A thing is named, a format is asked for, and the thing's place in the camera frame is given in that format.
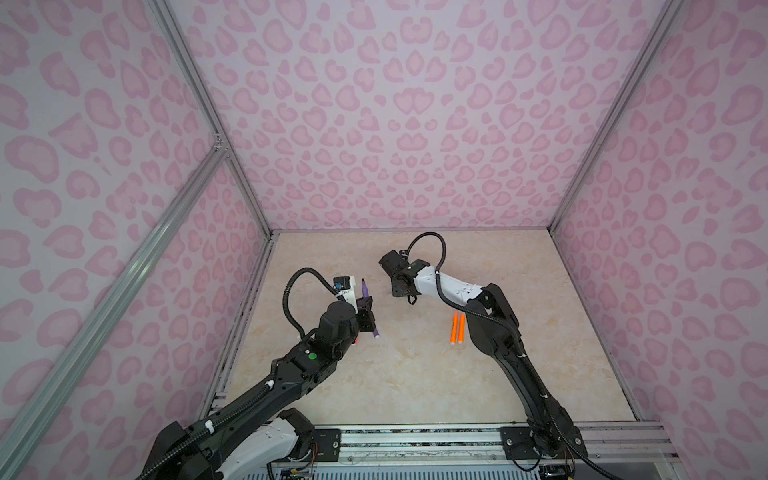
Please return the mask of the orange marker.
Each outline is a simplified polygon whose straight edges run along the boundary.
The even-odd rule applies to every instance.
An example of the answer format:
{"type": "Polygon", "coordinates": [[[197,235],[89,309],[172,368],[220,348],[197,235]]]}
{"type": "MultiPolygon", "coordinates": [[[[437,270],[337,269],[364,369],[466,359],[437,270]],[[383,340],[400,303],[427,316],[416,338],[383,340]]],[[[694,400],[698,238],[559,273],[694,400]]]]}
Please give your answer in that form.
{"type": "Polygon", "coordinates": [[[459,313],[456,322],[456,343],[461,344],[465,340],[466,315],[459,313]]]}
{"type": "Polygon", "coordinates": [[[455,345],[458,340],[458,327],[459,327],[459,320],[460,316],[458,311],[453,312],[453,318],[452,318],[452,325],[451,325],[451,334],[450,334],[450,344],[455,345]]]}

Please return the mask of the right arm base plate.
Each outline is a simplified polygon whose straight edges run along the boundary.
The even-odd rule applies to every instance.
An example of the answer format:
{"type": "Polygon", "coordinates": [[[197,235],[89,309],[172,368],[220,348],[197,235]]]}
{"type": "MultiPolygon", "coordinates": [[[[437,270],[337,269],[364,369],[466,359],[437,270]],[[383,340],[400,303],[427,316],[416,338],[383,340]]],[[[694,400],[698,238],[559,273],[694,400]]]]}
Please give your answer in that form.
{"type": "Polygon", "coordinates": [[[554,442],[536,436],[528,426],[504,426],[499,428],[500,440],[507,460],[563,460],[568,447],[576,459],[588,457],[586,441],[578,427],[573,426],[565,432],[566,442],[554,432],[554,442]]]}

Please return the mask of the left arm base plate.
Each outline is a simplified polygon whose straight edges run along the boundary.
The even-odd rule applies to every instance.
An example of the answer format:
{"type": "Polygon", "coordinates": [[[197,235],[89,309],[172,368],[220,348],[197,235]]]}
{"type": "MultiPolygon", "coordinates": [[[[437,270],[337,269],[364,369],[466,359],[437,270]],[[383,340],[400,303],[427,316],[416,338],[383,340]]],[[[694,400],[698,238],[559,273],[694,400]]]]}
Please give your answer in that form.
{"type": "Polygon", "coordinates": [[[267,462],[336,462],[341,447],[339,429],[313,429],[310,432],[273,434],[258,465],[267,462]]]}

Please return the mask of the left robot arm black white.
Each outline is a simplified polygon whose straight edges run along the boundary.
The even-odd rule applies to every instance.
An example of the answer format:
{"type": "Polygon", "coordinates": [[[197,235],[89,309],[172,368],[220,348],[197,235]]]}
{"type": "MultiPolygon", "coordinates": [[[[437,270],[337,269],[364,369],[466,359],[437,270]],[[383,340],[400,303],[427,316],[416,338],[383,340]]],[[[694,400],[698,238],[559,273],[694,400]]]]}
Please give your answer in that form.
{"type": "Polygon", "coordinates": [[[318,327],[270,373],[221,410],[184,428],[174,421],[157,435],[140,479],[235,479],[272,461],[312,451],[314,426],[290,405],[332,375],[361,332],[375,330],[373,299],[336,300],[318,327]]]}

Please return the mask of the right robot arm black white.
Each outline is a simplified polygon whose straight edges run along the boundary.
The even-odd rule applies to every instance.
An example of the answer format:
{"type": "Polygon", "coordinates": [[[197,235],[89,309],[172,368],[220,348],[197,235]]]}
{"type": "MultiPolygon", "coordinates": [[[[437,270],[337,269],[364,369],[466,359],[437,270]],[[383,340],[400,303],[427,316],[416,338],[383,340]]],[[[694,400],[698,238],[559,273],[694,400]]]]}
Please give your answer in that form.
{"type": "Polygon", "coordinates": [[[554,458],[571,451],[588,456],[579,428],[545,386],[527,354],[519,320],[500,287],[467,283],[439,272],[424,260],[410,261],[392,250],[379,261],[395,297],[430,296],[465,315],[472,344],[504,372],[523,405],[536,451],[554,458]]]}

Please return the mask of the purple marker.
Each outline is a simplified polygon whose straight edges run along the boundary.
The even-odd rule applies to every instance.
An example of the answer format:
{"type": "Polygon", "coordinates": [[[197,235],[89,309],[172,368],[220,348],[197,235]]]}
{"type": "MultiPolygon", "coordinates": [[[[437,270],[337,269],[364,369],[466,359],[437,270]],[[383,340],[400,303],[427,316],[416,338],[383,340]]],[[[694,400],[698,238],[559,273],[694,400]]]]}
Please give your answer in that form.
{"type": "MultiPolygon", "coordinates": [[[[361,303],[358,305],[358,307],[362,309],[368,309],[373,313],[373,297],[370,295],[365,279],[362,279],[362,298],[361,298],[361,303]]],[[[375,315],[374,315],[374,332],[371,334],[376,339],[380,337],[380,332],[376,326],[375,315]]]]}

